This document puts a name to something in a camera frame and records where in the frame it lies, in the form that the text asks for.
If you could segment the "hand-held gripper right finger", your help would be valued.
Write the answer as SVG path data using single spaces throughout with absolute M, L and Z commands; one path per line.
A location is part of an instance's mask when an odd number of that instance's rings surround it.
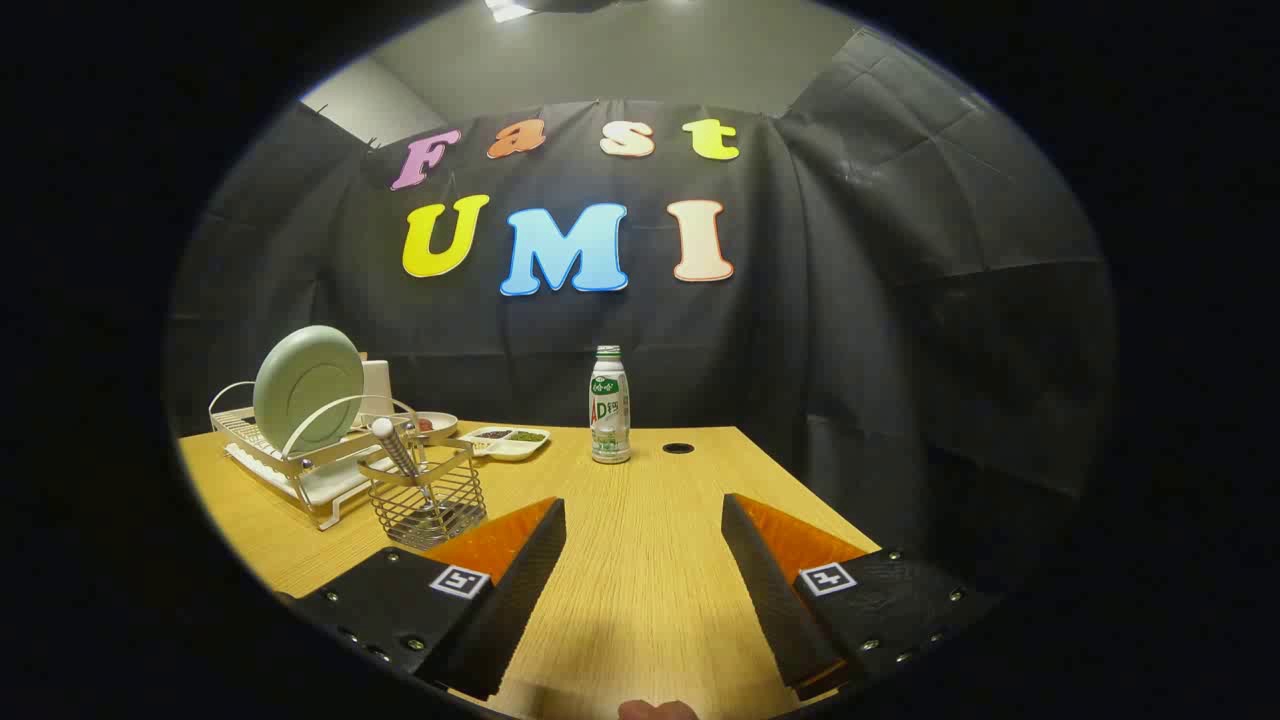
M 861 550 L 745 495 L 724 496 L 722 536 L 799 700 L 863 691 L 947 644 L 998 602 L 905 550 Z

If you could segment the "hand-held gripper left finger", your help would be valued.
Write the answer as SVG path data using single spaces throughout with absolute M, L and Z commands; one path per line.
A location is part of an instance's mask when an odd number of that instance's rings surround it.
M 375 662 L 486 700 L 529 625 L 567 538 L 548 497 L 428 551 L 385 547 L 307 594 L 294 615 Z

